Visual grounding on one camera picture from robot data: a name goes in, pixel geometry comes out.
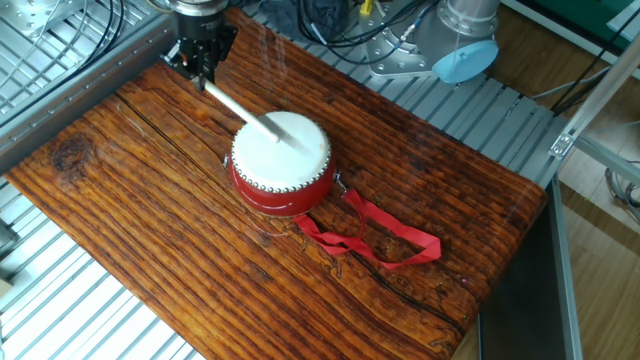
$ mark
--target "black cable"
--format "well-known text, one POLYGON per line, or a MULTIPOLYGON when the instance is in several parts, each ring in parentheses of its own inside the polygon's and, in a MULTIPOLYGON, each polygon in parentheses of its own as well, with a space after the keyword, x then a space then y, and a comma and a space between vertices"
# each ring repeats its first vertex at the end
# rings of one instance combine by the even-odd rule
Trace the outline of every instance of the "black cable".
MULTIPOLYGON (((630 164, 640 164, 640 161, 629 161, 630 164)), ((622 190, 622 186, 618 180, 618 175, 613 172, 610 168, 607 168, 604 171, 604 177, 607 181, 607 186, 609 187, 609 192, 611 196, 620 200, 624 205, 627 206, 627 209, 633 217, 636 218, 636 221, 640 223, 640 202, 633 198, 632 192, 637 190, 638 187, 629 183, 625 190, 622 190)))
POLYGON ((565 101, 562 104, 558 105, 558 108, 556 110, 554 110, 554 112, 553 112, 553 116, 554 117, 559 116, 560 114, 562 114, 563 112, 569 110, 570 108, 578 105, 579 103, 584 102, 584 100, 581 100, 581 99, 586 94, 588 94, 591 90, 593 90, 593 88, 595 88, 600 83, 600 81, 602 81, 602 79, 607 74, 607 72, 609 72, 609 71, 607 70, 607 71, 603 72, 602 74, 598 75, 598 77, 593 79, 593 81, 590 81, 588 84, 583 86, 580 90, 578 90, 575 94, 571 95, 571 97, 569 97, 569 99, 567 99, 567 101, 565 101))
MULTIPOLYGON (((305 21, 305 17, 306 19, 311 19, 311 16, 309 15, 307 6, 304 3, 304 0, 299 0, 298 4, 297 4, 297 15, 298 15, 298 29, 300 31, 300 33, 302 34, 302 36, 304 36, 306 39, 308 39, 311 42, 323 45, 324 47, 326 47, 331 53, 333 53, 336 57, 338 57, 340 60, 345 61, 347 63, 350 64, 354 64, 354 65, 372 65, 372 64, 376 64, 386 58, 388 58, 389 56, 391 56, 396 50, 398 50, 398 48, 400 47, 400 45, 402 44, 402 42, 399 42, 396 46, 393 47, 393 49, 391 49, 391 51, 389 51, 388 53, 386 53, 385 55, 381 56, 378 59, 375 60, 369 60, 369 61, 357 61, 357 60, 351 60, 349 58, 347 58, 346 56, 340 54, 338 51, 335 50, 335 48, 339 48, 339 47, 353 47, 353 46, 357 46, 360 44, 363 44, 367 41, 369 41, 371 38, 373 38, 375 35, 377 35, 380 31, 382 31, 383 29, 394 25, 396 23, 399 23, 401 21, 406 20, 406 18, 408 16, 410 16, 412 13, 415 12, 415 10, 418 9, 418 7, 420 7, 425 1, 414 1, 412 3, 410 3, 409 5, 405 6, 404 8, 400 9, 400 11, 398 11, 398 13, 396 13, 394 16, 391 17, 391 19, 389 20, 388 23, 379 26, 379 31, 378 30, 370 30, 367 31, 363 34, 358 35, 358 37, 360 38, 357 41, 351 41, 351 39, 346 38, 345 36, 341 36, 342 37, 342 41, 347 41, 349 42, 349 44, 342 44, 342 45, 336 45, 335 42, 334 43, 329 43, 327 40, 320 40, 318 39, 316 36, 314 36, 311 31, 308 29, 307 27, 307 23, 305 21)), ((431 5, 429 5, 428 8, 426 8, 425 10, 423 10, 423 12, 419 15, 421 17, 425 16, 426 13, 428 13, 432 8, 434 8, 436 5, 436 3, 433 3, 431 5)))
POLYGON ((113 20, 113 14, 114 14, 114 11, 113 11, 113 0, 109 0, 109 20, 107 20, 107 25, 106 25, 106 27, 104 29, 104 32, 102 33, 102 36, 100 37, 100 40, 98 41, 98 44, 96 45, 96 47, 93 48, 93 51, 87 57, 87 61, 85 61, 84 64, 82 64, 82 66, 80 66, 80 68, 78 70, 83 69, 86 66, 88 66, 92 62, 92 58, 98 53, 98 51, 100 51, 100 48, 102 47, 102 44, 104 43, 105 39, 109 35, 109 29, 111 28, 111 21, 113 20))
POLYGON ((104 54, 108 53, 111 50, 111 47, 116 43, 116 40, 120 35, 120 31, 122 31, 122 25, 124 25, 124 0, 120 0, 120 20, 118 21, 118 27, 116 27, 116 31, 113 33, 111 40, 109 40, 109 44, 104 48, 104 54))
MULTIPOLYGON (((565 92, 562 94, 562 96, 555 102, 555 104, 553 104, 553 106, 551 107, 551 111, 554 112, 555 116, 559 115, 560 113, 556 113, 556 110, 560 107, 560 105, 562 104, 562 101, 564 100, 565 97, 567 97, 567 95, 569 95, 569 93, 571 93, 573 91, 573 89, 576 88, 576 86, 578 86, 578 84, 580 84, 580 81, 582 79, 584 79, 585 76, 587 76, 587 74, 589 73, 589 71, 591 71, 591 69, 593 69, 593 67, 598 63, 598 60, 600 60, 600 58, 602 58, 602 55, 604 55, 604 53, 606 52, 606 48, 608 48, 609 46, 613 45, 613 42, 618 38, 618 36, 620 36, 620 34, 622 34, 622 31, 624 31, 624 29, 631 23, 631 21, 633 21, 633 19, 636 18, 636 16, 638 16, 638 14, 640 14, 640 8, 638 8, 638 10, 636 10, 633 15, 631 15, 631 17, 629 17, 629 19, 620 27, 620 29, 618 29, 618 31, 615 33, 615 35, 613 35, 613 37, 611 39, 609 39, 609 41, 605 44, 605 46, 602 48, 602 50, 600 50, 600 53, 598 53, 598 55, 595 57, 595 59, 593 59, 593 61, 591 62, 591 64, 587 67, 587 69, 582 73, 582 75, 580 75, 580 77, 578 77, 578 79, 576 79, 576 81, 573 82, 573 84, 571 84, 571 86, 565 90, 565 92)), ((569 108, 572 107, 573 104, 569 105, 567 102, 564 103, 563 107, 569 108)))
POLYGON ((307 7, 307 4, 305 3, 305 0, 299 0, 297 1, 298 29, 302 34, 302 36, 305 37, 305 39, 307 39, 311 43, 331 46, 333 48, 354 47, 370 41, 373 37, 378 35, 385 28, 406 20, 407 17, 411 16, 411 14, 414 13, 416 9, 418 9, 422 4, 424 4, 427 1, 428 0, 412 1, 409 4, 407 4, 405 7, 400 9, 396 14, 394 14, 389 19, 389 21, 387 21, 385 24, 379 25, 361 34, 353 35, 350 37, 342 36, 341 39, 338 39, 338 40, 325 39, 324 40, 325 43, 323 43, 308 29, 306 20, 308 19, 309 21, 311 21, 311 16, 308 13, 308 7, 307 7))

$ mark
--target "wooden board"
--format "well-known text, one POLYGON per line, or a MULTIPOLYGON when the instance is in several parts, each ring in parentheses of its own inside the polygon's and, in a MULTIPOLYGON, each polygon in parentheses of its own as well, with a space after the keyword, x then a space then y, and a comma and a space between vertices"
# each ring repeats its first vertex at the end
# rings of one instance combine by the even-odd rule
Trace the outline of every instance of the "wooden board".
MULTIPOLYGON (((240 121, 157 64, 7 179, 208 358, 448 359, 545 203, 534 183, 338 73, 239 11, 218 86, 249 111, 327 132, 346 184, 442 239, 435 262, 389 271, 326 254, 290 219, 234 193, 221 159, 240 121)), ((355 235, 330 196, 310 212, 355 235)), ((388 260, 417 249, 369 224, 388 260)))

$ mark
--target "wire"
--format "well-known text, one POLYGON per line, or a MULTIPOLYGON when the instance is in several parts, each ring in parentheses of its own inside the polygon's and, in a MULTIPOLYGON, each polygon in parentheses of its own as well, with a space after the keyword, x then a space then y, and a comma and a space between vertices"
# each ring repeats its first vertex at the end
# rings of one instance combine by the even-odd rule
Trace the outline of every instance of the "wire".
POLYGON ((156 3, 153 0, 147 0, 147 3, 151 5, 151 7, 157 12, 161 12, 163 14, 171 14, 173 12, 173 10, 171 9, 163 8, 160 5, 156 5, 156 3))
POLYGON ((407 4, 405 7, 400 9, 396 14, 394 14, 386 23, 383 23, 373 29, 365 31, 361 34, 345 37, 341 36, 340 40, 331 40, 325 39, 325 43, 322 43, 320 39, 313 36, 311 31, 307 28, 307 21, 311 21, 311 16, 308 13, 308 7, 305 4, 305 0, 300 0, 297 2, 297 12, 298 12, 298 29, 300 33, 305 37, 308 41, 315 44, 321 44, 325 46, 331 46, 333 48, 343 48, 343 47, 354 47, 358 45, 362 45, 376 35, 378 35, 385 28, 400 23, 406 20, 415 10, 420 7, 422 4, 427 2, 427 0, 415 0, 407 4))
POLYGON ((633 19, 636 18, 636 16, 638 16, 638 14, 640 14, 640 8, 638 8, 638 10, 636 10, 633 15, 631 15, 629 17, 629 19, 627 19, 627 21, 620 27, 620 29, 618 29, 618 31, 613 35, 613 37, 611 37, 611 39, 609 39, 609 41, 605 44, 605 46, 602 48, 602 50, 600 51, 600 53, 598 53, 598 55, 595 57, 595 59, 593 59, 593 61, 591 62, 591 64, 585 69, 585 71, 578 77, 578 79, 576 79, 576 81, 573 82, 573 84, 571 84, 571 86, 569 87, 569 89, 567 89, 562 96, 555 102, 555 104, 553 104, 553 106, 551 107, 551 111, 554 112, 554 117, 560 115, 561 113, 563 113, 566 109, 572 107, 573 105, 569 105, 567 100, 565 103, 563 103, 562 101, 564 100, 565 97, 567 97, 567 95, 569 95, 573 89, 576 88, 576 86, 578 86, 578 84, 580 83, 580 81, 582 79, 584 79, 585 76, 587 76, 587 74, 589 73, 589 71, 591 71, 591 69, 593 69, 593 67, 598 63, 598 60, 600 60, 600 58, 602 58, 602 55, 604 55, 604 53, 606 52, 606 48, 610 47, 611 45, 613 45, 613 42, 618 38, 618 36, 620 36, 620 34, 622 34, 622 31, 624 31, 624 29, 633 21, 633 19), (563 111, 559 111, 558 108, 560 108, 560 106, 563 106, 563 108, 565 108, 565 110, 563 111))
POLYGON ((107 47, 104 48, 105 53, 108 53, 109 50, 111 50, 111 48, 113 47, 113 44, 116 43, 116 39, 118 38, 118 36, 120 35, 120 32, 122 31, 123 24, 124 24, 124 0, 120 0, 120 21, 118 21, 118 27, 116 28, 116 32, 113 34, 111 41, 109 41, 109 44, 107 45, 107 47))
MULTIPOLYGON (((310 27, 311 30, 313 31, 314 35, 311 34, 311 31, 309 31, 309 29, 307 28, 307 24, 306 21, 304 20, 304 16, 306 16, 307 19, 310 19, 311 17, 309 16, 309 13, 306 9, 306 6, 304 5, 304 0, 300 0, 298 1, 298 28, 300 30, 300 33, 307 38, 308 40, 315 42, 315 43, 319 43, 323 46, 325 46, 331 53, 333 53, 336 57, 338 57, 340 60, 345 61, 347 63, 350 64, 354 64, 354 65, 372 65, 372 64, 376 64, 386 58, 388 58, 389 56, 391 56, 395 51, 397 51, 400 46, 402 46, 402 44, 407 40, 407 37, 420 25, 420 23, 422 22, 422 19, 424 19, 425 15, 435 7, 435 5, 437 4, 436 2, 430 4, 429 6, 425 7, 416 17, 416 20, 414 20, 414 22, 409 25, 409 27, 407 28, 407 30, 402 34, 402 36, 400 36, 400 39, 398 40, 398 43, 385 55, 382 55, 380 58, 375 59, 375 60, 369 60, 369 61, 357 61, 357 60, 351 60, 349 58, 347 58, 346 56, 340 54, 338 51, 335 50, 336 47, 353 47, 353 46, 357 46, 360 45, 361 43, 367 42, 370 40, 370 37, 374 37, 375 35, 377 35, 377 33, 379 32, 372 32, 373 30, 370 30, 369 32, 365 32, 364 34, 366 34, 364 36, 364 38, 366 38, 366 41, 363 41, 363 35, 361 34, 360 37, 361 39, 359 39, 358 41, 352 41, 352 38, 346 38, 344 36, 342 36, 343 41, 347 41, 349 42, 349 44, 344 44, 344 45, 336 45, 336 44, 331 44, 329 41, 327 41, 326 39, 324 39, 324 37, 320 34, 320 32, 318 31, 318 28, 315 26, 315 23, 311 23, 310 27)), ((394 15, 391 19, 390 22, 388 22, 387 24, 383 24, 383 26, 381 27, 380 31, 382 31, 383 29, 387 28, 388 26, 390 26, 390 24, 395 24, 396 21, 398 21, 399 19, 402 19, 404 17, 404 19, 406 19, 406 16, 410 16, 411 15, 411 11, 409 10, 415 10, 417 9, 423 2, 412 2, 409 5, 405 6, 403 9, 401 9, 396 15, 394 15)))
POLYGON ((617 130, 617 129, 624 129, 624 128, 628 128, 628 127, 632 127, 632 126, 636 126, 636 125, 640 125, 640 120, 634 121, 634 122, 630 122, 630 123, 627 123, 627 124, 622 124, 622 125, 603 127, 603 128, 599 128, 599 129, 589 129, 589 130, 587 130, 587 132, 605 132, 605 131, 611 131, 611 130, 617 130))
POLYGON ((102 33, 102 37, 100 38, 100 41, 98 42, 96 47, 93 49, 91 54, 86 58, 85 62, 76 70, 75 72, 76 74, 82 71, 82 69, 94 64, 96 61, 102 58, 105 54, 107 54, 115 44, 115 41, 118 38, 118 36, 120 35, 120 31, 122 30, 122 25, 124 23, 124 0, 120 0, 120 14, 119 14, 120 20, 118 20, 118 26, 115 32, 113 33, 113 36, 108 40, 107 45, 103 49, 100 49, 103 41, 109 35, 109 30, 111 29, 111 20, 113 18, 113 15, 115 15, 113 0, 109 0, 109 10, 110 10, 110 15, 109 15, 109 20, 107 21, 107 27, 104 29, 104 32, 102 33))
POLYGON ((114 11, 113 11, 113 0, 109 0, 109 20, 107 20, 107 26, 105 27, 104 32, 102 33, 102 36, 100 37, 100 40, 98 40, 98 44, 96 45, 95 48, 93 48, 93 51, 91 52, 91 54, 89 54, 89 56, 87 56, 86 61, 82 64, 82 66, 80 66, 80 69, 84 68, 88 63, 90 63, 91 59, 93 59, 93 57, 98 53, 98 51, 102 47, 102 44, 104 43, 104 40, 109 35, 109 29, 111 29, 111 21, 113 20, 113 13, 114 13, 114 11))
POLYGON ((27 49, 27 51, 20 57, 20 59, 18 59, 18 61, 16 62, 16 65, 7 74, 7 77, 4 80, 2 80, 2 82, 0 83, 0 88, 2 88, 9 81, 9 79, 16 73, 16 71, 18 71, 20 66, 22 66, 22 63, 26 60, 26 58, 31 56, 31 53, 33 52, 33 50, 36 49, 36 44, 38 43, 38 41, 40 41, 40 39, 42 39, 42 36, 44 35, 45 31, 47 30, 47 26, 49 25, 49 21, 51 21, 51 19, 53 18, 53 14, 55 14, 56 10, 58 10, 58 6, 60 5, 61 2, 62 0, 58 0, 56 2, 56 5, 53 7, 53 11, 51 11, 51 14, 49 14, 47 21, 45 21, 44 25, 42 25, 42 30, 40 30, 40 34, 38 35, 36 40, 33 42, 33 44, 31 44, 29 49, 27 49))
MULTIPOLYGON (((629 163, 640 164, 640 161, 629 161, 629 163)), ((618 174, 614 173, 613 170, 609 168, 604 171, 604 177, 607 181, 607 186, 609 187, 611 196, 625 204, 630 215, 633 216, 640 224, 640 210, 638 210, 640 208, 640 202, 632 196, 633 191, 637 190, 638 187, 633 183, 629 183, 629 185, 627 185, 623 190, 618 174)))
MULTIPOLYGON (((590 81, 595 80, 599 75, 602 75, 603 73, 607 72, 607 70, 609 70, 610 68, 611 68, 611 66, 607 66, 606 68, 598 71, 595 75, 591 76, 590 78, 580 80, 580 84, 588 83, 590 81)), ((536 99, 543 98, 545 96, 549 96, 549 95, 554 94, 554 93, 556 93, 556 92, 558 92, 558 91, 560 91, 562 89, 566 89, 567 87, 571 86, 571 84, 573 84, 573 82, 568 82, 568 83, 566 83, 564 85, 558 86, 557 88, 551 89, 549 91, 545 91, 545 92, 540 93, 538 95, 534 95, 534 96, 531 97, 531 99, 536 100, 536 99)))
MULTIPOLYGON (((83 5, 83 9, 82 9, 82 18, 80 19, 80 25, 78 25, 78 29, 76 30, 75 34, 73 35, 73 37, 67 42, 67 45, 65 45, 64 48, 62 48, 62 50, 60 50, 60 52, 58 53, 58 55, 55 56, 55 58, 52 60, 52 62, 56 62, 58 61, 58 59, 63 56, 69 49, 71 49, 71 47, 73 47, 73 45, 75 44, 76 40, 78 40, 78 37, 80 37, 80 34, 82 33, 82 27, 84 25, 86 25, 85 20, 87 19, 87 7, 89 5, 89 0, 84 0, 84 5, 83 5)), ((7 76, 6 79, 4 79, 4 81, 0 84, 0 88, 2 88, 2 86, 8 81, 8 79, 13 75, 13 73, 15 72, 15 70, 17 69, 14 68, 14 71, 12 71, 12 73, 9 74, 9 76, 7 76)), ((32 84, 33 82, 35 82, 35 80, 37 79, 36 77, 33 77, 27 84, 22 84, 23 87, 27 87, 30 84, 32 84)), ((13 98, 15 98, 16 96, 18 96, 18 93, 15 93, 12 96, 7 97, 4 102, 0 103, 0 108, 2 108, 5 104, 7 104, 9 101, 11 101, 13 98)))

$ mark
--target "red ribbon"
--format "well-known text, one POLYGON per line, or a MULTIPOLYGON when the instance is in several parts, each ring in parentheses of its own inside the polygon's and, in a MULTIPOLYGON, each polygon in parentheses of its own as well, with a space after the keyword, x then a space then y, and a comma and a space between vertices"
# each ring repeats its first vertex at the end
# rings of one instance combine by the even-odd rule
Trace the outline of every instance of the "red ribbon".
POLYGON ((440 257, 440 239, 437 237, 404 225, 389 213, 380 210, 372 202, 363 199, 354 189, 345 192, 342 198, 353 205, 360 216, 362 227, 360 228, 359 237, 342 236, 332 232, 321 233, 316 223, 306 214, 299 215, 294 219, 302 231, 316 240, 329 254, 339 255, 347 251, 355 251, 360 255, 380 261, 382 266, 387 269, 394 269, 402 265, 425 263, 440 257), (423 247, 424 250, 399 263, 388 263, 378 259, 369 245, 362 241, 367 217, 391 230, 396 236, 423 247))

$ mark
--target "metal bracket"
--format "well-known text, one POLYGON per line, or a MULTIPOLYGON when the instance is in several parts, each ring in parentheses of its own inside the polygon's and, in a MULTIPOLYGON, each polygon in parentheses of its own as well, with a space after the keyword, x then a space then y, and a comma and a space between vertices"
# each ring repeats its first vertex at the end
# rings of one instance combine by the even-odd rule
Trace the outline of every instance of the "metal bracket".
POLYGON ((563 158, 567 155, 575 141, 576 138, 571 135, 560 134, 560 136, 558 136, 556 141, 551 146, 549 154, 557 158, 563 158))

